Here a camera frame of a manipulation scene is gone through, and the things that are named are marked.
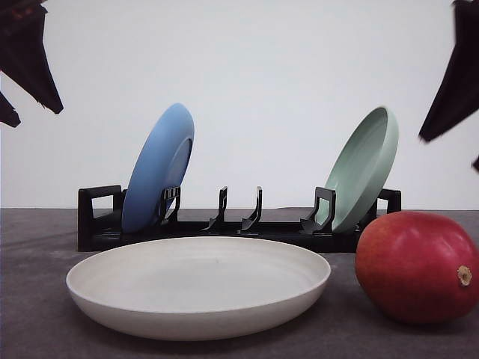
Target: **blue plate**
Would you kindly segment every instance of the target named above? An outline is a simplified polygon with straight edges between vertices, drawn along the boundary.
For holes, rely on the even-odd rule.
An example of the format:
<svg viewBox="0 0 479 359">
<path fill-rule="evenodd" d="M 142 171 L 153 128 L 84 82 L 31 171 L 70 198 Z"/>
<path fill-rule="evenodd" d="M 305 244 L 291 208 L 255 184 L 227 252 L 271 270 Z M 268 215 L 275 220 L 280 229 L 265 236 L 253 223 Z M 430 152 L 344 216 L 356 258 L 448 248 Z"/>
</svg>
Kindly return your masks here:
<svg viewBox="0 0 479 359">
<path fill-rule="evenodd" d="M 125 233 L 137 232 L 158 220 L 162 214 L 158 206 L 161 193 L 165 188 L 181 185 L 194 137 L 192 116 L 180 103 L 159 118 L 129 180 L 121 219 Z"/>
</svg>

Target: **black dish rack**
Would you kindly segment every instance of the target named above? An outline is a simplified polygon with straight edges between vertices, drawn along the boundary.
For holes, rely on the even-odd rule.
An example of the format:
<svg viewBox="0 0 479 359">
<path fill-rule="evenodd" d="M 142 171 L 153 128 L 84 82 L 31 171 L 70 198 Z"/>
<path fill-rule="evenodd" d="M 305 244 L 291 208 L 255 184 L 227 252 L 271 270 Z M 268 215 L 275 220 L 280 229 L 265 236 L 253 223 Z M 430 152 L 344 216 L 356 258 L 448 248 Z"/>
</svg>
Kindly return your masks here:
<svg viewBox="0 0 479 359">
<path fill-rule="evenodd" d="M 348 233 L 333 233 L 336 193 L 327 188 L 316 187 L 314 208 L 306 218 L 291 222 L 261 221 L 263 189 L 257 187 L 256 207 L 253 213 L 241 221 L 226 221 L 228 188 L 224 187 L 219 191 L 218 215 L 215 218 L 204 221 L 179 221 L 181 188 L 173 187 L 162 191 L 158 204 L 159 212 L 167 214 L 167 203 L 175 200 L 174 208 L 170 209 L 168 215 L 158 218 L 156 224 L 141 232 L 122 233 L 121 215 L 126 191 L 126 189 L 122 191 L 120 185 L 79 189 L 78 251 L 105 251 L 122 245 L 175 237 L 237 236 L 290 243 L 321 253 L 354 253 L 363 229 L 378 216 L 376 200 L 354 230 Z M 92 200 L 107 196 L 113 196 L 112 211 L 95 218 Z M 318 224 L 315 216 L 320 208 L 321 199 L 329 203 L 329 213 L 325 222 Z M 378 199 L 388 201 L 387 213 L 401 210 L 400 191 L 383 189 Z"/>
</svg>

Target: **gray tabletop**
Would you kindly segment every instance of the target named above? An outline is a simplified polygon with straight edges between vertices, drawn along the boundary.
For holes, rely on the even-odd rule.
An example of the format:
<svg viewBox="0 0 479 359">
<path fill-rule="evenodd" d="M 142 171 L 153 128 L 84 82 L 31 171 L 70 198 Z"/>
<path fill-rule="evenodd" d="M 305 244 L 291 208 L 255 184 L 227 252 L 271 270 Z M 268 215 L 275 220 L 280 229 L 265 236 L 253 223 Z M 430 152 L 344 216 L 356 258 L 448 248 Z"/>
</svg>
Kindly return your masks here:
<svg viewBox="0 0 479 359">
<path fill-rule="evenodd" d="M 229 218 L 248 211 L 231 210 Z M 308 209 L 266 210 L 266 220 L 297 220 Z M 443 212 L 479 244 L 479 211 Z M 183 210 L 180 218 L 214 211 Z M 73 303 L 65 276 L 94 253 L 76 251 L 76 211 L 1 211 L 1 357 L 10 358 L 479 358 L 479 307 L 444 325 L 408 326 L 379 313 L 354 273 L 354 254 L 325 254 L 332 276 L 300 317 L 230 340 L 173 343 L 98 325 Z"/>
</svg>

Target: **plate rim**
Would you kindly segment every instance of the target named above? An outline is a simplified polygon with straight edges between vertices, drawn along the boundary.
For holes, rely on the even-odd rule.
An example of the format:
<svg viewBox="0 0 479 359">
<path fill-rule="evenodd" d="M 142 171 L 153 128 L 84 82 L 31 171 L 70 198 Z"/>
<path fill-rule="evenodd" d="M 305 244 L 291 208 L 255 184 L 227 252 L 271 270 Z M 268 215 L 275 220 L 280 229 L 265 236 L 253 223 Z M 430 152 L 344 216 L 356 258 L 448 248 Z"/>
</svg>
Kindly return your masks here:
<svg viewBox="0 0 479 359">
<path fill-rule="evenodd" d="M 165 242 L 165 241 L 170 242 L 170 241 L 178 241 L 178 240 L 181 240 L 181 239 L 199 239 L 199 238 L 208 238 L 208 239 L 222 238 L 222 239 L 227 239 L 227 240 L 234 239 L 234 240 L 237 240 L 238 242 L 245 241 L 245 240 L 246 241 L 253 240 L 253 241 L 268 242 L 269 244 L 272 244 L 272 245 L 289 246 L 289 247 L 295 248 L 295 250 L 303 251 L 305 253 L 310 253 L 310 254 L 313 254 L 314 256 L 317 256 L 317 258 L 323 264 L 326 265 L 326 274 L 324 275 L 324 277 L 321 280 L 319 280 L 314 285 L 308 287 L 306 290 L 302 290 L 301 292 L 298 292 L 294 295 L 290 295 L 286 298 L 281 298 L 281 299 L 278 299 L 278 300 L 268 301 L 268 302 L 259 303 L 259 304 L 255 304 L 255 305 L 242 306 L 242 307 L 221 308 L 221 309 L 217 309 L 217 310 L 170 310 L 170 311 L 138 310 L 138 309 L 134 309 L 134 308 L 128 308 L 128 307 L 122 307 L 122 306 L 118 306 L 118 305 L 106 304 L 104 302 L 92 299 L 89 295 L 87 295 L 87 296 L 80 295 L 71 285 L 71 279 L 70 278 L 71 278 L 72 273 L 75 270 L 77 270 L 78 267 L 80 267 L 81 265 L 84 265 L 84 263 L 88 262 L 89 260 L 91 260 L 94 257 L 101 257 L 102 255 L 105 255 L 107 253 L 111 253 L 112 251 L 120 251 L 120 250 L 124 250 L 125 248 L 131 248 L 132 246 L 150 245 L 152 243 L 162 243 L 162 242 Z M 269 306 L 269 305 L 278 304 L 278 303 L 281 303 L 281 302 L 284 302 L 284 301 L 290 301 L 294 298 L 298 298 L 298 297 L 306 295 L 310 292 L 313 292 L 315 289 L 318 289 L 321 286 L 325 285 L 327 283 L 329 277 L 331 276 L 331 273 L 332 273 L 331 265 L 329 264 L 328 260 L 326 258 L 324 258 L 321 254 L 315 253 L 313 251 L 310 251 L 310 250 L 308 250 L 306 248 L 303 248 L 303 247 L 299 247 L 297 245 L 292 245 L 290 243 L 283 243 L 283 242 L 271 241 L 271 240 L 268 240 L 268 239 L 257 239 L 257 238 L 251 238 L 251 237 L 189 236 L 189 237 L 177 237 L 177 238 L 168 238 L 168 239 L 156 239 L 156 240 L 153 240 L 153 241 L 133 243 L 131 245 L 124 245 L 124 246 L 121 246 L 121 247 L 112 248 L 108 251 L 99 252 L 99 253 L 94 254 L 93 256 L 90 256 L 88 258 L 85 258 L 82 261 L 75 264 L 68 271 L 67 276 L 65 278 L 65 282 L 66 282 L 67 288 L 70 291 L 71 295 L 74 294 L 74 295 L 76 295 L 77 297 L 81 298 L 84 301 L 88 301 L 92 304 L 95 304 L 95 305 L 98 305 L 98 306 L 101 306 L 101 307 L 107 307 L 109 309 L 122 310 L 122 311 L 126 311 L 126 312 L 131 312 L 131 313 L 148 313 L 148 314 L 157 314 L 157 315 L 189 315 L 189 314 L 192 315 L 192 314 L 208 314 L 208 313 L 226 313 L 226 312 L 233 312 L 233 311 L 238 311 L 238 310 L 250 310 L 250 309 L 254 309 L 254 308 L 266 307 L 266 306 Z"/>
</svg>

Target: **dish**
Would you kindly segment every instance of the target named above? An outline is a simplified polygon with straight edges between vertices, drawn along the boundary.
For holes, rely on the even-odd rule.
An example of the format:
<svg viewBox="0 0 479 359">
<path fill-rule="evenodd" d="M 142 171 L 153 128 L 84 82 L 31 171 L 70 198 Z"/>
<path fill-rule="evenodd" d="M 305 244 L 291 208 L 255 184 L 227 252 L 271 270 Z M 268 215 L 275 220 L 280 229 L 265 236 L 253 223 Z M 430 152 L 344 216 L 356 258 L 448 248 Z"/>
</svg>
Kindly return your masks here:
<svg viewBox="0 0 479 359">
<path fill-rule="evenodd" d="M 336 191 L 336 213 L 332 230 L 354 230 L 382 190 L 399 141 L 399 128 L 386 107 L 374 109 L 359 124 L 344 146 L 325 187 Z M 316 222 L 328 217 L 329 204 L 320 201 Z"/>
<path fill-rule="evenodd" d="M 156 122 L 129 180 L 121 219 L 125 233 L 156 222 L 161 215 L 158 203 L 163 189 L 183 181 L 194 137 L 192 116 L 180 103 L 168 108 Z"/>
<path fill-rule="evenodd" d="M 159 340 L 256 333 L 307 310 L 331 273 L 304 248 L 262 239 L 189 237 L 115 248 L 74 266 L 73 300 L 94 321 Z"/>
</svg>

